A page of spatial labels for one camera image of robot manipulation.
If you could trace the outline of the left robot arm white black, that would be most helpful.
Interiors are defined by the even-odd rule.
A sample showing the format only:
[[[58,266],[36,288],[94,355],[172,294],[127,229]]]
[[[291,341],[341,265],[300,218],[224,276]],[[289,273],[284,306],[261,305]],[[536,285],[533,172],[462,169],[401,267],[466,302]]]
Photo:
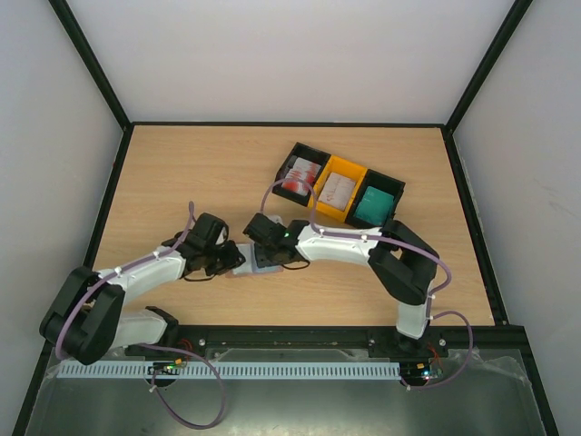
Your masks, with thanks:
[[[73,269],[41,321],[41,335],[58,359],[84,365],[115,348],[164,346],[172,323],[157,308],[125,312],[127,303],[159,286],[204,272],[207,279],[243,265],[222,219],[203,213],[189,217],[183,231],[145,256],[101,271]]]

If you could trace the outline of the pink card holder wallet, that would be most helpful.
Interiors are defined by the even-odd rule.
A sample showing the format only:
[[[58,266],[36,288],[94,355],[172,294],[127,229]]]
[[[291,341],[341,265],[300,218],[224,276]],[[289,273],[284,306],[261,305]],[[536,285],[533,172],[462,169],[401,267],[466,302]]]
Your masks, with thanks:
[[[273,268],[264,268],[258,269],[255,265],[254,256],[253,256],[253,248],[256,247],[254,243],[241,243],[237,245],[240,252],[245,256],[246,262],[231,271],[232,277],[243,277],[243,276],[250,276],[250,275],[259,275],[259,274],[269,274],[269,273],[282,273],[283,268],[279,265],[278,267]]]

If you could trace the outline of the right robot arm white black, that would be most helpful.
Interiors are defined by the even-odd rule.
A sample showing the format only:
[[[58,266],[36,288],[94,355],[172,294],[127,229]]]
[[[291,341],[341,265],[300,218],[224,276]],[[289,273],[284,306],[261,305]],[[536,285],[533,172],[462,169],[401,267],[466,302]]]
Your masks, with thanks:
[[[413,356],[428,344],[428,292],[439,255],[400,221],[347,230],[293,220],[287,226],[255,214],[243,234],[279,265],[335,261],[370,268],[398,306],[396,344]]]

